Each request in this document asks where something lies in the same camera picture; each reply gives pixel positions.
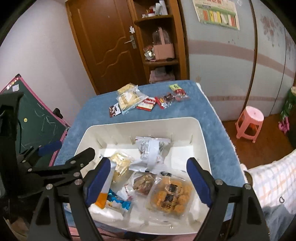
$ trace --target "blue gripper pad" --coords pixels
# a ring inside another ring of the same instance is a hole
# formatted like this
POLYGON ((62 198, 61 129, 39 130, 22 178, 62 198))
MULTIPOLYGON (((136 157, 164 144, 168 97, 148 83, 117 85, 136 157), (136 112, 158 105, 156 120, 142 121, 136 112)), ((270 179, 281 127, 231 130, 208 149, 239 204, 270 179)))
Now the blue gripper pad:
POLYGON ((86 205, 89 207, 95 203, 104 183, 110 173, 111 163, 103 157, 94 170, 90 170, 84 177, 83 193, 86 205))
POLYGON ((194 162, 197 162, 194 158, 189 158, 187 160, 187 173, 202 203, 206 204, 208 207, 211 207, 213 203, 213 200, 211 199, 211 190, 200 173, 200 171, 203 171, 203 169, 197 163, 197 165, 200 167, 200 170, 198 170, 194 162))
POLYGON ((61 141, 52 142, 46 146, 40 147, 38 150, 38 156, 45 156, 47 154, 54 153, 55 151, 57 151, 61 148, 62 148, 61 141))

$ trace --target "blue towel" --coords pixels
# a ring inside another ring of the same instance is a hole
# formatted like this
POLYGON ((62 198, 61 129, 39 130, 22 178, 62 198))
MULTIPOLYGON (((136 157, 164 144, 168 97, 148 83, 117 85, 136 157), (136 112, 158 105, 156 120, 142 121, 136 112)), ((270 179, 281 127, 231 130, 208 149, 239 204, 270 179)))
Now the blue towel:
MULTIPOLYGON (((190 80, 170 81, 139 86, 139 90, 150 97, 161 96, 170 92, 169 85, 174 83, 183 88, 190 99, 184 102, 175 102, 164 110, 158 106, 155 106, 151 112, 133 109, 125 115, 120 114, 110 118, 109 107, 117 103, 116 91, 98 95, 88 100, 70 128, 56 158, 55 165, 64 164, 66 160, 74 156, 83 134, 90 126, 176 117, 194 117, 200 122, 204 134, 213 177, 215 179, 222 179, 228 185, 243 186, 244 178, 239 161, 226 130, 195 82, 190 80)), ((225 220, 231 218, 232 207, 229 205, 225 220)), ((66 212, 66 216, 69 226, 75 226, 68 212, 66 212)))

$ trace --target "poster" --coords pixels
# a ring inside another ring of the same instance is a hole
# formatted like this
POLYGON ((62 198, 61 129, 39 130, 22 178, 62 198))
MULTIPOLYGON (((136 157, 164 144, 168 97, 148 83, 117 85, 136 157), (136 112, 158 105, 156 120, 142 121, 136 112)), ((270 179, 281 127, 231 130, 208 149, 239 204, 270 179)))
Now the poster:
POLYGON ((229 0, 193 0, 199 22, 239 30, 235 3, 229 0))

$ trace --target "door handle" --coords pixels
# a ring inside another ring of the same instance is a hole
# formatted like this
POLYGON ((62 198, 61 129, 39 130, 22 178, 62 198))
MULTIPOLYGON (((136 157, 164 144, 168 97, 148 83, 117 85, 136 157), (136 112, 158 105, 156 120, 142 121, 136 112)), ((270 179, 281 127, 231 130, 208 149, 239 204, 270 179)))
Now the door handle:
POLYGON ((135 37, 133 35, 130 35, 130 39, 129 41, 125 42, 125 44, 127 43, 131 43, 133 48, 136 49, 137 48, 137 45, 136 45, 136 42, 135 42, 135 37))

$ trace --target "white plastic bin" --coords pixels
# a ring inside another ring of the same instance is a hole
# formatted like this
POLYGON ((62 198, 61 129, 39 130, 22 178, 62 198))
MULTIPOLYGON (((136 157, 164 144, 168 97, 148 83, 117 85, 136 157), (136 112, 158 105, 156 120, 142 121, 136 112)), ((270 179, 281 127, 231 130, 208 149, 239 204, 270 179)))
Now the white plastic bin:
MULTIPOLYGON (((171 139, 173 145, 165 158, 165 164, 174 169, 173 174, 180 175, 180 171, 186 171, 186 162, 190 157, 195 157, 201 167, 211 173, 207 148, 199 121, 193 117, 183 117, 89 127, 75 155, 89 147, 95 150, 96 155, 94 160, 81 170, 82 176, 93 169, 102 157, 110 157, 116 150, 121 150, 134 158, 140 158, 138 148, 134 144, 136 136, 171 139)), ((176 235, 197 233, 208 210, 208 207, 201 203, 195 191, 194 200, 185 222, 165 225, 147 222, 137 205, 133 206, 128 219, 123 221, 113 221, 95 213, 91 213, 91 215, 96 221, 127 231, 176 235)))

